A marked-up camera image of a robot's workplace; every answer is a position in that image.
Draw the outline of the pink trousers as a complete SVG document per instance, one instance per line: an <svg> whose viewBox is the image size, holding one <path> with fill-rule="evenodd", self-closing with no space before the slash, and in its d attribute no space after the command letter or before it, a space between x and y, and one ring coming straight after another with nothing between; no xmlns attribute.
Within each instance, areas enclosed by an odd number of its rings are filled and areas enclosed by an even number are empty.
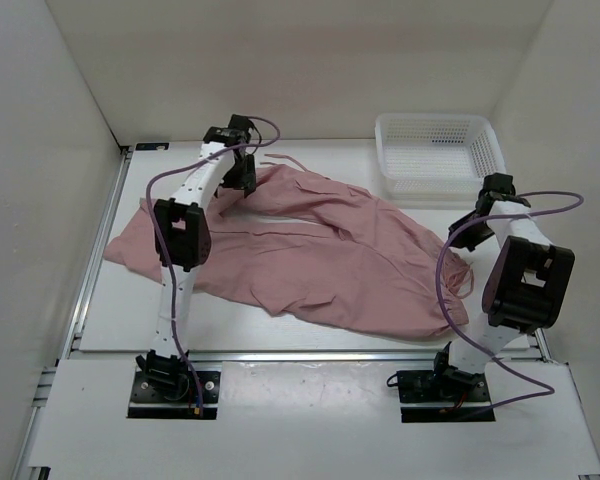
<svg viewBox="0 0 600 480"><path fill-rule="evenodd" d="M367 190L287 165L257 172L254 193L223 189L206 212L212 246L196 279L208 294L359 333L422 339L449 328L435 287L442 240ZM457 325L470 266L441 274Z"/></svg>

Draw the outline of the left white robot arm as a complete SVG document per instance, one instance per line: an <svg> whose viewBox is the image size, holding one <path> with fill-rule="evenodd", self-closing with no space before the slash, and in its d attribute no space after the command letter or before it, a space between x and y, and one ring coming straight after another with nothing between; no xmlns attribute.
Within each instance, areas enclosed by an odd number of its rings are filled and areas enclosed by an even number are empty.
<svg viewBox="0 0 600 480"><path fill-rule="evenodd" d="M196 163L164 172L146 187L162 292L155 338L136 361L148 385L169 401L195 394L202 404L202 387L179 335L187 330L193 286L211 253L206 211L212 197L220 188L245 195L256 189L255 160L247 151L255 130L250 118L239 115L226 127L210 127Z"/></svg>

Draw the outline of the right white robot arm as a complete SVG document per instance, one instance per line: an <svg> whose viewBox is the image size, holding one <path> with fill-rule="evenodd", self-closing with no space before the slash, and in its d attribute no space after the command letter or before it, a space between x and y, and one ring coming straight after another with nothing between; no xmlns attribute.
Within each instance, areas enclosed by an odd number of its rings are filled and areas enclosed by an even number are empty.
<svg viewBox="0 0 600 480"><path fill-rule="evenodd" d="M583 198L575 194L576 205ZM468 392L487 364L514 339L553 326L558 319L575 263L572 250L552 243L535 222L574 209L533 211L527 194L518 194L513 177L495 173L484 178L475 208L449 227L439 254L435 287L440 309L458 338L434 360L429 387L440 399ZM499 255L486 281L481 313L462 331L452 320L442 294L441 274L449 248L473 251L494 237Z"/></svg>

